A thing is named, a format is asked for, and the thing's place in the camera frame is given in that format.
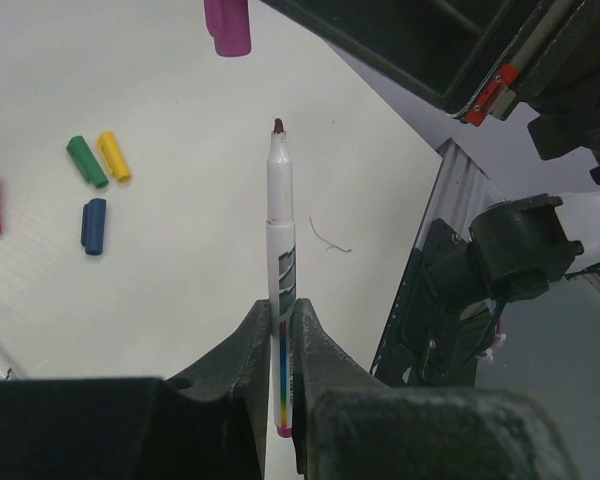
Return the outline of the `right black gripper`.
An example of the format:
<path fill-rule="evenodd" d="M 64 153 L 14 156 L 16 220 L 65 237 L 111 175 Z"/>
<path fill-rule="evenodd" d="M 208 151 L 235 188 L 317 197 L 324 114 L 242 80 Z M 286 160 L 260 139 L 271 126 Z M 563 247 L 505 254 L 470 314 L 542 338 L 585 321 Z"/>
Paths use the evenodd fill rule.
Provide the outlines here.
<path fill-rule="evenodd" d="M 543 160 L 584 147 L 600 185 L 600 1 L 577 1 L 515 88 L 538 117 L 528 124 Z"/>

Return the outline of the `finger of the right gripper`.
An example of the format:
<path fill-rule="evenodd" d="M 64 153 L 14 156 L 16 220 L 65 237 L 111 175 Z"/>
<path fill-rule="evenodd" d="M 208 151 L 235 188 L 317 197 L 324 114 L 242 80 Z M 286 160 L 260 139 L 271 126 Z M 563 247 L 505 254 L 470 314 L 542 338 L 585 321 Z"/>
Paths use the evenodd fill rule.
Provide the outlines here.
<path fill-rule="evenodd" d="M 550 4 L 295 0 L 269 5 L 435 108 L 460 115 Z"/>

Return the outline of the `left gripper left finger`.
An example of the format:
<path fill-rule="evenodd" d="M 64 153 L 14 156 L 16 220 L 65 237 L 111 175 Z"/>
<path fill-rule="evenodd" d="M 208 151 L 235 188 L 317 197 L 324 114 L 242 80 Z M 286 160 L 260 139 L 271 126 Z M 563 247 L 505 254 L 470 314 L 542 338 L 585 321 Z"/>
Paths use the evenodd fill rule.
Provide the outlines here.
<path fill-rule="evenodd" d="M 269 305 L 169 379 L 0 381 L 0 479 L 260 479 Z"/>

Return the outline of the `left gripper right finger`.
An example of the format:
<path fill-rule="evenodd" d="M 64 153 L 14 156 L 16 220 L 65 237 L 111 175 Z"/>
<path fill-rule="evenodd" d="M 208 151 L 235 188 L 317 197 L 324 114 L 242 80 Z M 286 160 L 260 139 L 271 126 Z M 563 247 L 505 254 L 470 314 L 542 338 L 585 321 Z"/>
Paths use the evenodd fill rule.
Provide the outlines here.
<path fill-rule="evenodd" d="M 507 390 L 391 388 L 292 314 L 296 468 L 306 479 L 576 479 L 555 423 Z"/>

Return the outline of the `purple-end white marker pen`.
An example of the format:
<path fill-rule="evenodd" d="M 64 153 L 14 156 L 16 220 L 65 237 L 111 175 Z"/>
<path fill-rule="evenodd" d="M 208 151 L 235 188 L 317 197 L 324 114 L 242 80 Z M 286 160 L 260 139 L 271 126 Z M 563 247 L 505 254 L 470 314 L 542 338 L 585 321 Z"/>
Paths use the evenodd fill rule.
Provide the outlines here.
<path fill-rule="evenodd" d="M 296 227 L 293 166 L 283 121 L 276 118 L 266 161 L 266 258 L 271 324 L 273 414 L 278 435 L 292 436 L 291 316 L 296 301 Z"/>

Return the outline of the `purple pen cap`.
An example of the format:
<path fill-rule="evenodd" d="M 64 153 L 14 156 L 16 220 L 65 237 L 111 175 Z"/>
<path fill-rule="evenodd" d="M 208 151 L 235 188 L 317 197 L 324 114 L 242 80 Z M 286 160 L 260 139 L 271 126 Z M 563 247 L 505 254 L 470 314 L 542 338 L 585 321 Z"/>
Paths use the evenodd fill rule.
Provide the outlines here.
<path fill-rule="evenodd" d="M 205 23 L 221 57 L 242 57 L 251 52 L 247 0 L 204 0 Z"/>

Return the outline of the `yellow pen cap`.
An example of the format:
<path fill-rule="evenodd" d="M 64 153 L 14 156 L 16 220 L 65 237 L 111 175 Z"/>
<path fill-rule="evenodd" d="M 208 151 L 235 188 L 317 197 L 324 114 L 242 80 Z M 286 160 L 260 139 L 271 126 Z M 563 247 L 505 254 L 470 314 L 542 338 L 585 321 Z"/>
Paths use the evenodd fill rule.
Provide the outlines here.
<path fill-rule="evenodd" d="M 119 182 L 131 179 L 131 171 L 112 131 L 100 134 L 96 141 L 97 149 L 109 173 Z"/>

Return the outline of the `blue pen cap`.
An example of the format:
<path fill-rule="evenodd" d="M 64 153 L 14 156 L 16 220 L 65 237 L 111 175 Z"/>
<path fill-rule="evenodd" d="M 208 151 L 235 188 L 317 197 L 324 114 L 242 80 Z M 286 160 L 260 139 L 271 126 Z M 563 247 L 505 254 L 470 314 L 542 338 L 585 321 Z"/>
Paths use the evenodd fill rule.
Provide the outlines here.
<path fill-rule="evenodd" d="M 81 245 L 87 255 L 99 256 L 104 249 L 107 201 L 94 198 L 83 206 Z"/>

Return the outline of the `green pen cap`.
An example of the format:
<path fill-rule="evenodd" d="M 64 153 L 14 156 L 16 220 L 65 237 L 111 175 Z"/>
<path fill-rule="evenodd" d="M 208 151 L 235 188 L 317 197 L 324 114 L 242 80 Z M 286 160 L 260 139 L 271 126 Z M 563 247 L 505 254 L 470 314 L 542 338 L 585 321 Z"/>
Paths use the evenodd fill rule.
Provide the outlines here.
<path fill-rule="evenodd" d="M 102 189 L 109 183 L 83 136 L 72 137 L 66 145 L 66 151 L 86 183 Z"/>

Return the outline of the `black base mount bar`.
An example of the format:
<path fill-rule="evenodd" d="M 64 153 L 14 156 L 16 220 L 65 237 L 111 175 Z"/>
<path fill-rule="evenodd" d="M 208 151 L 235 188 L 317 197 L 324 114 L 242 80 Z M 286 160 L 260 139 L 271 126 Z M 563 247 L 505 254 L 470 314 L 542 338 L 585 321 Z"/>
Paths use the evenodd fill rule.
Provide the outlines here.
<path fill-rule="evenodd" d="M 433 220 L 412 249 L 370 373 L 390 387 L 472 387 L 495 334 L 469 243 Z"/>

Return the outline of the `aluminium frame rail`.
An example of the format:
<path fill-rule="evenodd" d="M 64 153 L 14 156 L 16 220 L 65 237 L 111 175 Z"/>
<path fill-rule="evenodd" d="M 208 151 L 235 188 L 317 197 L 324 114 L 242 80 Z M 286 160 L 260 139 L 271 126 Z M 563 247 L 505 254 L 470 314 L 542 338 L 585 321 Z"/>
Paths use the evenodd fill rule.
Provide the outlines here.
<path fill-rule="evenodd" d="M 470 240 L 471 222 L 490 206 L 505 200 L 489 176 L 452 138 L 436 152 L 441 156 L 434 186 L 414 246 L 422 249 L 430 224 L 440 218 L 456 238 Z"/>

